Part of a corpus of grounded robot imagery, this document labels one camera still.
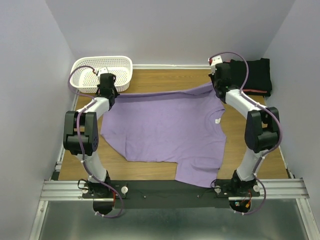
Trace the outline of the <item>purple t-shirt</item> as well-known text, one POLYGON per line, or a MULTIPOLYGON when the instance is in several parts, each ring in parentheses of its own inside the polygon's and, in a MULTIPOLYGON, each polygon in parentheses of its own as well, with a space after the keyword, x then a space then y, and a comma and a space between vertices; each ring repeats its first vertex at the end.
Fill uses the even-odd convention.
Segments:
POLYGON ((126 93, 103 115, 100 133, 126 160, 176 163, 177 181, 209 188, 224 159, 224 111, 211 83, 126 93))

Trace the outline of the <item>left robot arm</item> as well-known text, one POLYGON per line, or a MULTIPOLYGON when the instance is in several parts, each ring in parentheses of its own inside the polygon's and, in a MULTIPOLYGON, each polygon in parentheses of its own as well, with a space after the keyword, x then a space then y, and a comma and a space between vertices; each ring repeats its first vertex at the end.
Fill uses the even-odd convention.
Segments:
POLYGON ((115 87, 116 76, 112 73, 97 74, 99 84, 95 97, 77 111, 67 111, 64 118, 63 147, 76 156, 87 173, 88 185, 101 198, 110 192, 121 195, 111 186, 108 171, 103 168, 97 149, 99 146, 98 119, 115 104, 119 93, 115 87))

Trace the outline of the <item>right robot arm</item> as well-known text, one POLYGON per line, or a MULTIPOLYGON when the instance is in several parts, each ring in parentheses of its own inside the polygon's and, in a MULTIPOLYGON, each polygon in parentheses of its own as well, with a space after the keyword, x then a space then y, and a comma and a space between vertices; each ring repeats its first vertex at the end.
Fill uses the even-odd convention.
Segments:
POLYGON ((243 197, 247 192, 259 192, 257 172, 265 157, 278 147, 281 139, 279 111, 275 107, 261 105, 232 85, 231 67, 228 63, 211 62, 210 67, 209 77, 216 96, 246 119, 246 152, 243 160, 231 179, 214 181, 214 191, 221 198, 243 197))

